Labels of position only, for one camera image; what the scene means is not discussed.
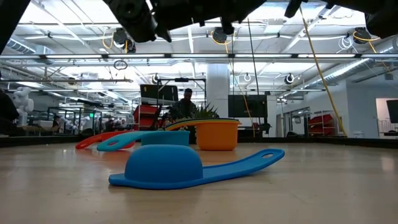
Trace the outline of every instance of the orange bowl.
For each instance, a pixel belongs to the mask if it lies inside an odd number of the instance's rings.
[[[197,144],[201,150],[232,151],[238,145],[236,121],[205,122],[197,124]]]

